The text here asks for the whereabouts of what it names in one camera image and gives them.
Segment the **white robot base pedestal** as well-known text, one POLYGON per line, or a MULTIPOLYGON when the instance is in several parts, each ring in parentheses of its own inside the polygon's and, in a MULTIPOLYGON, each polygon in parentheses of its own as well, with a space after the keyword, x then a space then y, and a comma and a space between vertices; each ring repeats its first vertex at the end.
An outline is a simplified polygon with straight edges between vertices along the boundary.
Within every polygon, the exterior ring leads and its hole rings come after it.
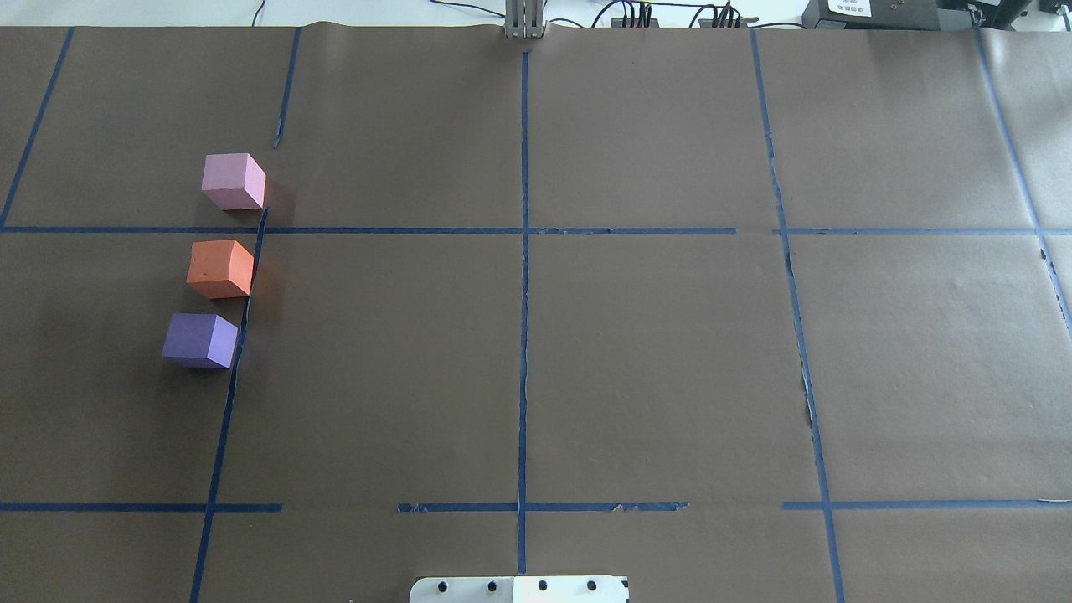
POLYGON ((410 602, 628 602, 628 579, 613 575, 422 577, 410 602))

